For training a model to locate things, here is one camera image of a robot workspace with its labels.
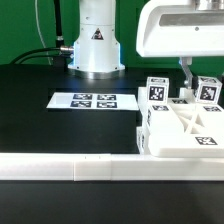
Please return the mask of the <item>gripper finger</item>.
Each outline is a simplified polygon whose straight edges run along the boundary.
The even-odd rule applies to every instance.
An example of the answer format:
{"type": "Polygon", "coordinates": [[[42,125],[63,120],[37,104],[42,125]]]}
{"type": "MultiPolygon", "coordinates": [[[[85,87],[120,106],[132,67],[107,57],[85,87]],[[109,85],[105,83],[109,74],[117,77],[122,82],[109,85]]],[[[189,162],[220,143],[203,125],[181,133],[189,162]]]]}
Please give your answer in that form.
{"type": "Polygon", "coordinates": [[[190,70],[190,65],[192,64],[192,58],[191,57],[181,57],[179,59],[179,64],[185,74],[185,81],[184,85],[186,86],[187,89],[192,88],[192,79],[193,79],[193,74],[190,70]]]}

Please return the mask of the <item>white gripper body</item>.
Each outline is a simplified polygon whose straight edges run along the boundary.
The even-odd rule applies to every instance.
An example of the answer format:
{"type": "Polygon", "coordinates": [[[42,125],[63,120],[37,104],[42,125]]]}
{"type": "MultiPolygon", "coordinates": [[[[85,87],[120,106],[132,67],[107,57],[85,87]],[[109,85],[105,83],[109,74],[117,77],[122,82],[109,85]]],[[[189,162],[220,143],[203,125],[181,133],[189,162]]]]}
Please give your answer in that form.
{"type": "Polygon", "coordinates": [[[224,0],[149,0],[136,51],[141,57],[224,56],[224,0]]]}

